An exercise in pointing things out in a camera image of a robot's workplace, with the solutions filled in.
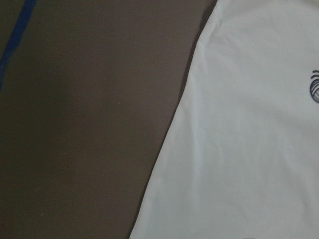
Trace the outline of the cream cat print t-shirt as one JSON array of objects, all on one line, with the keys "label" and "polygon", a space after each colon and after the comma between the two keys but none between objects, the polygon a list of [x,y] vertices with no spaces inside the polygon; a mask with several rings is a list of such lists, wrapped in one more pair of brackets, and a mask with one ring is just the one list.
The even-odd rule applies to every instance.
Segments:
[{"label": "cream cat print t-shirt", "polygon": [[319,236],[319,3],[219,0],[132,239]]}]

